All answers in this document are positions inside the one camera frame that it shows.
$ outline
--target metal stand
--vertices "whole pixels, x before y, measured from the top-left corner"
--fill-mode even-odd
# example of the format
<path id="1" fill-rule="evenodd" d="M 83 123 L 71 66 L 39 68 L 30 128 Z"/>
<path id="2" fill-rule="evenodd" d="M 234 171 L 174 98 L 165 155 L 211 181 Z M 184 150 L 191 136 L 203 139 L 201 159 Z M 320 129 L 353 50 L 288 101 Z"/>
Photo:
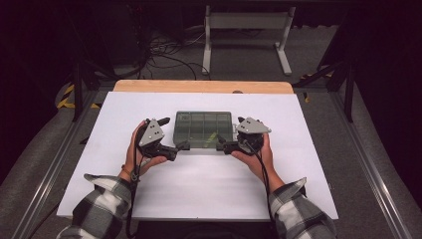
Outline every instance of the metal stand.
<path id="1" fill-rule="evenodd" d="M 290 8 L 285 13 L 211 13 L 210 6 L 205 12 L 205 49 L 202 74 L 211 72 L 211 29 L 279 29 L 283 30 L 283 38 L 275 43 L 277 54 L 283 72 L 286 76 L 292 74 L 288 59 L 285 53 L 285 46 L 288 40 L 289 31 L 292 26 L 296 8 Z"/>

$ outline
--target floor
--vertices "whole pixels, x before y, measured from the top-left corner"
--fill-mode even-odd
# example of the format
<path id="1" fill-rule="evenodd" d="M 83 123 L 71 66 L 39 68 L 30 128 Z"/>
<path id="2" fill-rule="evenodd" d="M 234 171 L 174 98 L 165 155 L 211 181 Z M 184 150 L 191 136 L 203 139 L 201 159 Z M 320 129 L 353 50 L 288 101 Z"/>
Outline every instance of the floor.
<path id="1" fill-rule="evenodd" d="M 209 80 L 210 77 L 212 81 L 295 83 L 302 75 L 316 70 L 335 30 L 335 27 L 304 27 L 291 31 L 286 47 L 293 71 L 289 77 L 284 76 L 273 47 L 274 42 L 281 38 L 280 32 L 222 31 L 212 35 L 213 53 L 209 76 L 202 75 L 202 69 L 198 66 L 202 64 L 204 46 L 203 37 L 199 37 L 199 33 L 190 39 L 189 46 L 173 55 L 168 55 L 171 48 L 160 53 L 186 63 L 194 63 L 189 64 L 192 69 L 155 54 L 153 60 L 149 61 L 150 65 L 131 79 L 194 80 L 196 77 L 197 80 Z M 116 69 L 116 72 L 129 70 L 121 68 Z M 296 89 L 296 94 L 331 187 L 339 215 L 339 219 L 334 221 L 338 238 L 422 238 L 421 210 L 395 172 L 358 88 L 354 91 L 353 123 L 347 123 L 338 110 L 343 89 L 338 93 L 328 93 L 323 88 L 324 82 L 325 79 L 321 79 L 305 89 Z M 103 81 L 98 92 L 85 92 L 86 101 L 101 104 L 112 86 L 112 82 Z M 67 87 L 68 85 L 63 86 L 58 92 L 57 102 Z M 303 92 L 307 92 L 310 97 L 308 103 Z M 100 110 L 87 107 L 83 116 L 77 122 L 72 122 L 74 110 L 60 108 L 57 115 L 34 137 L 0 186 L 0 238 L 27 238 L 44 218 L 46 221 L 32 238 L 55 238 L 55 235 L 69 225 L 70 220 L 55 216 L 54 210 L 51 215 L 49 213 L 63 197 L 84 150 L 82 141 L 90 136 Z M 357 144 L 356 137 L 350 132 L 354 130 L 359 139 Z M 63 145 L 68 138 L 72 140 Z M 363 157 L 367 157 L 376 168 L 378 178 L 373 179 L 373 173 L 367 173 L 362 152 Z M 62 159 L 62 163 L 55 163 L 58 157 Z M 49 169 L 52 165 L 56 167 L 57 174 L 49 182 L 50 186 L 45 187 L 43 178 L 54 169 Z M 379 191 L 373 183 L 376 179 L 384 183 L 385 188 L 382 188 L 381 194 L 390 196 L 392 209 L 397 209 L 396 212 L 385 210 L 389 207 L 382 205 L 385 201 L 378 196 Z M 43 199 L 34 199 L 34 195 L 42 195 Z M 398 215 L 398 220 L 389 216 L 394 213 Z M 125 238 L 124 230 L 118 238 Z"/>

